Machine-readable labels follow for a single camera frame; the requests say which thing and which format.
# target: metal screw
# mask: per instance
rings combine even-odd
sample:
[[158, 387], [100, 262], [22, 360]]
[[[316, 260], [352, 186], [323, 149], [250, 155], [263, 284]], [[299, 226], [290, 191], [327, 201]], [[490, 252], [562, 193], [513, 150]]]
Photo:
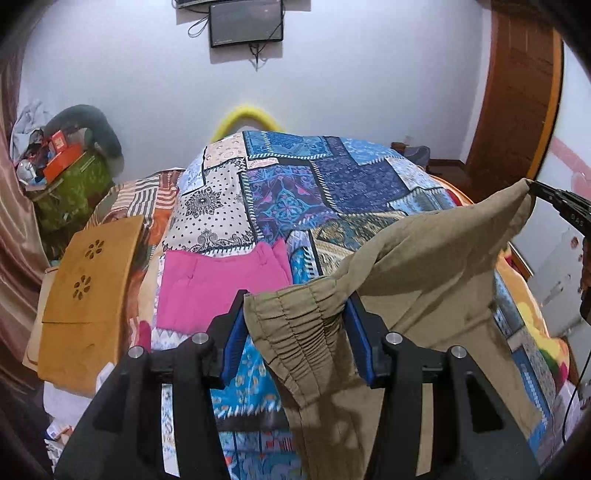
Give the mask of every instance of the metal screw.
[[402, 343], [402, 335], [397, 332], [390, 332], [386, 335], [386, 341], [392, 345], [398, 345], [399, 343]]
[[205, 342], [209, 340], [209, 335], [205, 332], [197, 332], [195, 335], [191, 337], [193, 343], [198, 345], [203, 345]]
[[133, 346], [127, 351], [127, 354], [131, 358], [139, 358], [144, 354], [144, 348], [139, 345]]
[[467, 354], [466, 349], [460, 345], [454, 345], [452, 347], [452, 355], [456, 358], [464, 358]]

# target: patchwork quilt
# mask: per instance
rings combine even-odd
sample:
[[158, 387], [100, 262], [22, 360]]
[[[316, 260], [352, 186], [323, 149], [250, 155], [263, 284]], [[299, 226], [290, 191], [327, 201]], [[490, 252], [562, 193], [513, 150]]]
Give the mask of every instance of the patchwork quilt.
[[[165, 250], [224, 257], [247, 253], [257, 242], [284, 238], [295, 283], [331, 274], [344, 257], [404, 216], [463, 203], [460, 194], [382, 145], [278, 132], [246, 131], [209, 145], [181, 175], [178, 185]], [[536, 452], [551, 418], [549, 406], [556, 386], [503, 275], [498, 274], [495, 283], [495, 319], [514, 353], [530, 399], [543, 413], [530, 438]], [[172, 348], [184, 339], [159, 329], [157, 318], [152, 325], [155, 349]], [[174, 432], [164, 437], [165, 431], [174, 428], [171, 398], [172, 392], [163, 390], [165, 461], [174, 465]], [[239, 375], [224, 392], [212, 392], [212, 400], [219, 419], [255, 416], [260, 421], [253, 440], [240, 448], [238, 439], [248, 436], [240, 431], [240, 422], [233, 432], [220, 433], [233, 479], [275, 478], [273, 472], [277, 478], [304, 476], [289, 432], [266, 416], [280, 418], [276, 414], [281, 403], [252, 342], [246, 344]], [[262, 439], [269, 436], [281, 438], [284, 449], [265, 453]]]

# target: blue patterned fabric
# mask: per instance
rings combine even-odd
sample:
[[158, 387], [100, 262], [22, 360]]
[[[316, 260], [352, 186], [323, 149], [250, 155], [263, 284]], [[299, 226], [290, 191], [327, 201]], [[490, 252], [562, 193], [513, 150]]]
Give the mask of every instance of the blue patterned fabric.
[[314, 158], [330, 157], [330, 149], [323, 137], [298, 137], [279, 132], [244, 132], [248, 158]]
[[407, 215], [419, 212], [433, 212], [448, 210], [456, 206], [444, 188], [423, 190], [414, 189], [411, 193], [398, 200], [389, 202], [393, 210], [400, 210]]
[[238, 373], [224, 390], [211, 390], [217, 418], [279, 411], [281, 400], [261, 354], [248, 336]]
[[289, 432], [220, 432], [219, 437], [232, 480], [306, 478]]
[[404, 158], [397, 151], [377, 143], [346, 137], [340, 137], [340, 139], [357, 165], [367, 165], [368, 163], [383, 160], [386, 157]]
[[497, 305], [497, 312], [495, 313], [495, 321], [499, 330], [502, 332], [505, 339], [511, 338], [512, 335], [519, 332], [525, 327], [525, 322], [517, 309], [517, 305], [513, 301], [505, 282], [501, 278], [499, 272], [495, 270], [495, 300]]
[[531, 450], [535, 453], [540, 447], [540, 443], [544, 433], [548, 428], [548, 420], [552, 418], [552, 412], [548, 407], [548, 403], [544, 398], [544, 394], [541, 390], [540, 383], [536, 377], [535, 371], [531, 365], [530, 357], [525, 352], [525, 349], [518, 348], [511, 354], [511, 358], [517, 365], [519, 373], [521, 374], [521, 380], [525, 386], [527, 396], [531, 402], [542, 412], [542, 419], [540, 423], [534, 428], [530, 434], [528, 443], [530, 444]]
[[272, 165], [241, 172], [241, 179], [259, 241], [273, 244], [294, 229], [314, 228], [337, 218], [324, 204], [310, 167]]
[[291, 276], [294, 284], [306, 283], [314, 278], [308, 267], [310, 263], [309, 254], [303, 247], [299, 247], [290, 257]]
[[409, 194], [385, 160], [360, 166], [338, 137], [326, 137], [333, 158], [312, 161], [329, 205], [341, 213], [386, 212], [388, 202]]
[[431, 190], [442, 188], [441, 183], [404, 157], [388, 157], [386, 161], [392, 165], [392, 168], [396, 170], [396, 173], [411, 192], [415, 189]]

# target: orange box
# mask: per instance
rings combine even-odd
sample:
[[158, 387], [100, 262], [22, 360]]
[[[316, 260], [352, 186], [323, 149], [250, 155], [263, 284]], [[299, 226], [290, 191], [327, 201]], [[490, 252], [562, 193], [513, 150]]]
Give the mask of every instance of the orange box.
[[74, 144], [58, 153], [43, 170], [47, 183], [54, 181], [61, 172], [78, 160], [83, 153], [82, 146], [79, 144]]
[[53, 147], [56, 149], [57, 153], [61, 153], [66, 148], [68, 148], [66, 136], [63, 134], [61, 130], [58, 130], [51, 136], [51, 143], [53, 143]]

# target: polka dot fabric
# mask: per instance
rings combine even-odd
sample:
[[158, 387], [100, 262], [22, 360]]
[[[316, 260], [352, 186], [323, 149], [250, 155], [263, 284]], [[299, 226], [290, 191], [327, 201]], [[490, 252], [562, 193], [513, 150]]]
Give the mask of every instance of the polka dot fabric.
[[251, 251], [254, 234], [238, 176], [244, 170], [244, 158], [205, 170], [205, 185], [179, 199], [164, 248], [217, 257]]

